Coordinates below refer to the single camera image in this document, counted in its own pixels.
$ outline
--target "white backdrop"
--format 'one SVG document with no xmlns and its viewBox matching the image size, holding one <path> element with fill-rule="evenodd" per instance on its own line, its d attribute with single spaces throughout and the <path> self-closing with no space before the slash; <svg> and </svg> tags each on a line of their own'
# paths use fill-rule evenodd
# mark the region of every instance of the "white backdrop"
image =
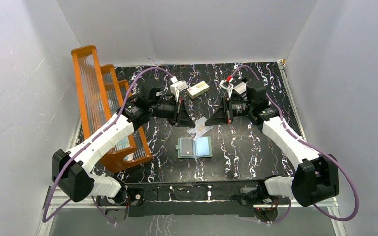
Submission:
<svg viewBox="0 0 378 236">
<path fill-rule="evenodd" d="M 316 0 L 57 0 L 82 46 L 114 65 L 287 58 Z"/>
<path fill-rule="evenodd" d="M 308 140 L 357 184 L 347 235 L 378 235 L 378 1 L 319 0 L 286 64 Z M 342 176 L 337 199 L 348 216 L 354 198 Z"/>
<path fill-rule="evenodd" d="M 79 114 L 75 47 L 55 0 L 0 0 L 0 236 L 37 233 L 52 154 Z"/>
</svg>

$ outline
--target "black marble tabletop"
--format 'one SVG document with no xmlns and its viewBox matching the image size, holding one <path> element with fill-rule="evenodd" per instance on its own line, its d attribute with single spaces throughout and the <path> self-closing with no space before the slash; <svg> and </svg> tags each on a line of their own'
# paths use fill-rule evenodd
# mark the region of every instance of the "black marble tabletop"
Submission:
<svg viewBox="0 0 378 236">
<path fill-rule="evenodd" d="M 263 80 L 267 92 L 275 99 L 283 111 L 289 125 L 299 133 L 290 100 L 276 62 L 244 63 L 250 66 Z M 194 121 L 202 116 L 208 118 L 225 96 L 219 82 L 227 78 L 239 63 L 195 64 L 161 66 L 188 86 L 205 81 L 209 91 L 196 99 L 185 95 L 189 115 Z M 139 72 L 147 68 L 117 67 L 118 80 L 133 80 Z M 254 75 L 244 69 L 238 72 L 235 81 L 241 78 L 255 80 Z M 150 71 L 138 81 L 134 92 L 141 84 L 150 86 L 153 81 L 170 86 L 170 78 L 164 72 Z M 153 159 L 149 162 L 117 173 L 125 183 L 136 182 L 199 182 L 261 179 L 273 174 L 290 176 L 294 168 L 283 152 L 269 138 L 253 126 L 247 117 L 237 117 L 231 125 L 213 126 L 204 136 L 211 136 L 213 157 L 198 159 L 178 159 L 175 146 L 179 137 L 191 137 L 187 128 L 172 127 L 164 118 L 151 118 L 144 126 L 148 146 Z M 96 173 L 110 175 L 103 166 L 97 165 Z"/>
</svg>

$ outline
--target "small box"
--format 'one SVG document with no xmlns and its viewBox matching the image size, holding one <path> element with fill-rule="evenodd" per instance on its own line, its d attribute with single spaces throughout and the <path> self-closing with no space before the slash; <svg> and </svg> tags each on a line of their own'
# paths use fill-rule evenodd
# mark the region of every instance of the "small box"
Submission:
<svg viewBox="0 0 378 236">
<path fill-rule="evenodd" d="M 190 98 L 194 99 L 204 93 L 206 93 L 209 90 L 209 85 L 205 83 L 205 81 L 201 81 L 197 83 L 196 85 L 188 88 L 187 93 Z"/>
</svg>

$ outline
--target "white arm link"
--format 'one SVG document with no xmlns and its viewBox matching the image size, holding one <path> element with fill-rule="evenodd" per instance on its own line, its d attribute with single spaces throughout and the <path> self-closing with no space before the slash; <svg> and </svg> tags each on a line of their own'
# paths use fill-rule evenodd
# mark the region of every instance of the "white arm link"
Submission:
<svg viewBox="0 0 378 236">
<path fill-rule="evenodd" d="M 83 162 L 82 167 L 87 173 L 89 173 L 95 166 L 95 164 L 121 139 L 134 132 L 132 123 L 128 123 L 128 119 L 123 115 L 120 115 L 120 118 L 117 120 L 116 124 L 111 126 L 108 130 L 103 131 L 115 120 L 116 117 L 117 114 L 113 114 L 109 121 L 105 123 L 100 129 L 98 129 L 94 134 L 92 134 L 81 144 L 69 150 L 70 156 L 73 156 L 83 146 L 85 146 L 87 143 L 90 143 L 90 145 L 75 159 L 76 162 Z"/>
<path fill-rule="evenodd" d="M 287 128 L 290 129 L 297 137 L 302 138 L 289 126 Z M 286 154 L 295 170 L 298 168 L 298 165 L 302 163 L 303 159 L 313 160 L 319 158 L 316 151 L 298 142 L 286 132 L 279 117 L 273 117 L 270 118 L 269 121 L 264 122 L 263 134 L 272 139 L 273 142 L 275 142 L 276 145 Z"/>
</svg>

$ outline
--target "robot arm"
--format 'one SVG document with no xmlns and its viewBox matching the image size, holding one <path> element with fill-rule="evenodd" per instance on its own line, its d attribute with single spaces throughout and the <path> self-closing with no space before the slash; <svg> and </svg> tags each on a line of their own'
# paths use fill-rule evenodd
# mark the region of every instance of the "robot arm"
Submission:
<svg viewBox="0 0 378 236">
<path fill-rule="evenodd" d="M 306 207 L 337 196 L 337 167 L 329 159 L 298 141 L 301 137 L 285 120 L 281 120 L 279 111 L 269 105 L 265 86 L 256 81 L 249 81 L 247 84 L 246 79 L 236 85 L 230 82 L 222 81 L 224 86 L 221 87 L 231 92 L 232 96 L 222 98 L 221 105 L 205 125 L 231 124 L 234 117 L 247 116 L 253 125 L 276 143 L 296 170 L 295 177 L 270 176 L 259 181 L 257 192 L 260 198 L 295 198 Z"/>
<path fill-rule="evenodd" d="M 112 147 L 147 123 L 150 116 L 167 118 L 173 126 L 195 127 L 185 110 L 182 95 L 177 99 L 170 95 L 160 101 L 160 91 L 161 88 L 150 88 L 141 95 L 133 96 L 121 115 L 117 111 L 85 141 L 67 152 L 58 150 L 54 153 L 53 181 L 65 164 L 74 158 L 58 182 L 58 187 L 74 202 L 79 202 L 88 195 L 121 198 L 123 190 L 120 183 L 112 177 L 93 175 L 90 172 Z"/>
</svg>

